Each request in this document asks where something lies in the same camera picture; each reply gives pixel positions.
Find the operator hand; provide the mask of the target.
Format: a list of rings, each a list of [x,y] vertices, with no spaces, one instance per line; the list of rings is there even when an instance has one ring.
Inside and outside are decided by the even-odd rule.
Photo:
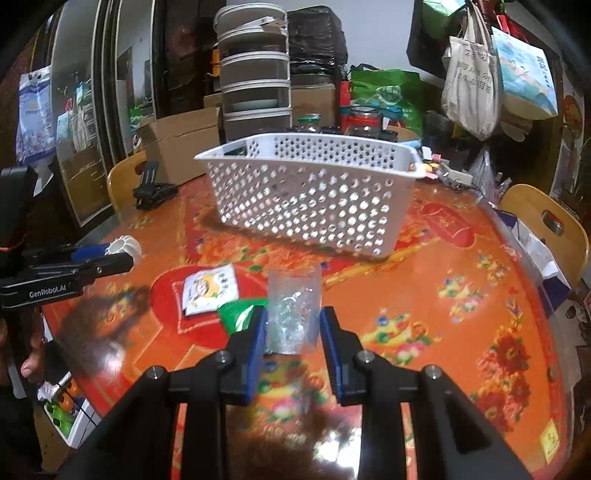
[[[45,336],[40,317],[32,320],[26,345],[28,356],[20,367],[20,373],[30,383],[42,383],[45,376]]]

